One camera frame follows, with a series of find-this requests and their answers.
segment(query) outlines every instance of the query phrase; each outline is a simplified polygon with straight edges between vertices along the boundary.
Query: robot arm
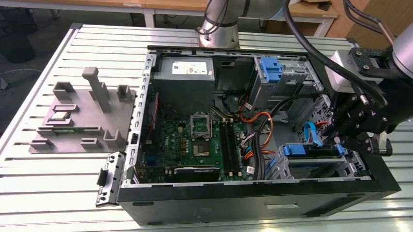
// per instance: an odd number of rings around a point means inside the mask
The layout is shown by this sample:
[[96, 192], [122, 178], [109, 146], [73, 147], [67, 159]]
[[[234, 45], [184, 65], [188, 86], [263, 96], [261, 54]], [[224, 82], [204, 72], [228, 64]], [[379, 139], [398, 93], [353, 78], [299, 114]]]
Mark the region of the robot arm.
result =
[[238, 18], [271, 18], [281, 12], [282, 3], [282, 0], [210, 0], [204, 23], [196, 29], [200, 46], [238, 47]]
[[[413, 99], [413, 24], [394, 39], [381, 21], [343, 0], [349, 18], [382, 34], [390, 47], [386, 50], [353, 48], [337, 51], [327, 58], [297, 29], [289, 3], [290, 0], [210, 0], [203, 26], [196, 29], [200, 46], [238, 47], [238, 17], [271, 18], [283, 10], [299, 43], [326, 66], [333, 117], [322, 132], [323, 143], [341, 144], [363, 154], [389, 156], [393, 149], [387, 134], [413, 116], [413, 107], [406, 102]], [[358, 20], [350, 10], [375, 25]]]

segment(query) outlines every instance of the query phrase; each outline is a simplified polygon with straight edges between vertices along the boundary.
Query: black hose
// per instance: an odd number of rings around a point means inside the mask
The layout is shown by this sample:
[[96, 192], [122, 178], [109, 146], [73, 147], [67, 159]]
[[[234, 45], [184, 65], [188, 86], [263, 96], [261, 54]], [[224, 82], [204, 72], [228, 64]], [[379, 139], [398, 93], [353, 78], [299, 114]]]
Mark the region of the black hose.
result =
[[383, 107], [387, 102], [383, 96], [379, 94], [379, 92], [369, 85], [367, 82], [365, 82], [362, 79], [359, 79], [354, 73], [351, 73], [349, 70], [346, 70], [343, 67], [341, 67], [334, 61], [331, 61], [310, 44], [305, 36], [302, 35], [299, 29], [297, 28], [297, 25], [294, 23], [290, 10], [289, 10], [289, 3], [290, 0], [286, 0], [283, 2], [283, 16], [286, 23], [289, 25], [289, 28], [291, 29], [295, 38], [303, 48], [307, 50], [307, 52], [314, 56], [314, 58], [325, 65], [327, 66], [339, 76], [342, 76], [350, 83], [354, 83], [359, 86], [362, 91], [366, 93], [371, 99], [375, 100], [378, 107]]
[[349, 8], [351, 9], [351, 11], [354, 11], [355, 14], [358, 14], [361, 17], [363, 17], [365, 19], [370, 20], [371, 22], [374, 22], [375, 24], [381, 23], [381, 20], [378, 18], [375, 18], [374, 16], [363, 13], [350, 2], [350, 0], [345, 0], [346, 5], [349, 6]]
[[[278, 111], [294, 100], [301, 99], [301, 98], [317, 98], [319, 97], [318, 93], [310, 93], [310, 94], [299, 94], [299, 95], [294, 95], [291, 97], [289, 97], [287, 99], [282, 100], [275, 106], [274, 108], [270, 110], [270, 115], [271, 117], [274, 117], [278, 113]], [[262, 120], [261, 125], [259, 125], [259, 131], [263, 130], [265, 124], [266, 124], [267, 120]]]
[[382, 34], [381, 30], [378, 27], [374, 27], [373, 25], [365, 23], [363, 21], [361, 21], [359, 19], [357, 19], [353, 14], [350, 13], [350, 8], [347, 5], [347, 0], [342, 0], [342, 4], [343, 4], [343, 11], [349, 17], [349, 19], [355, 22], [358, 25], [361, 25], [362, 27], [370, 29], [371, 31], [377, 32], [378, 34]]

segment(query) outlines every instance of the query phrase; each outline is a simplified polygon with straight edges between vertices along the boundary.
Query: aluminum extrusion table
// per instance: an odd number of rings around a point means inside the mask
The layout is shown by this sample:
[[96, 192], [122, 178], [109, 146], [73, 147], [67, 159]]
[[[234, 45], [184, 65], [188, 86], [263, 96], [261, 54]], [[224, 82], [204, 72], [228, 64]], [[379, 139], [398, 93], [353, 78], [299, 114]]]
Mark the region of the aluminum extrusion table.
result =
[[[244, 49], [303, 51], [294, 37], [239, 34]], [[311, 38], [331, 55], [349, 49], [345, 39]], [[402, 191], [363, 202], [330, 217], [148, 226], [140, 228], [120, 207], [95, 208], [96, 178], [105, 153], [31, 154], [28, 143], [43, 122], [57, 81], [88, 88], [85, 66], [99, 68], [108, 88], [130, 85], [140, 91], [147, 45], [196, 46], [191, 30], [83, 25], [69, 29], [32, 91], [0, 139], [0, 231], [412, 231], [413, 122], [390, 134], [394, 154], [385, 158]]]

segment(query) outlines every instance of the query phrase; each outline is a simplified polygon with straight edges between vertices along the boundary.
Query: ram slot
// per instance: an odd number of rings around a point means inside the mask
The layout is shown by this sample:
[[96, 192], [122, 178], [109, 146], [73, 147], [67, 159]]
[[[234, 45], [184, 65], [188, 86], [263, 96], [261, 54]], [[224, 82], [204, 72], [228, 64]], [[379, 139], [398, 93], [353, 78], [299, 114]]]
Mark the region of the ram slot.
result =
[[230, 152], [226, 137], [226, 122], [219, 123], [219, 136], [220, 136], [222, 160], [224, 163], [224, 174], [228, 175], [228, 173], [231, 172], [231, 160], [230, 160]]
[[228, 146], [230, 159], [231, 159], [231, 171], [234, 175], [238, 175], [239, 159], [238, 159], [238, 152], [236, 152], [235, 132], [234, 132], [232, 123], [227, 123], [226, 125], [226, 137], [227, 137], [227, 146]]

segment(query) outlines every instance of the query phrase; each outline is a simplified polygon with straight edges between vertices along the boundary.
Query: blue drive bracket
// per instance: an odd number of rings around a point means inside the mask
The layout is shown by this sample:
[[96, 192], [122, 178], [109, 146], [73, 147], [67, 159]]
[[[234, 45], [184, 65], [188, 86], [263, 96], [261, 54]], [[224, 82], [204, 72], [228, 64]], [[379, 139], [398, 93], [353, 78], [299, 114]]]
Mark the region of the blue drive bracket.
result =
[[275, 57], [261, 57], [261, 69], [269, 83], [279, 82], [282, 78], [282, 65]]
[[282, 147], [285, 156], [303, 156], [306, 155], [302, 144], [289, 144]]

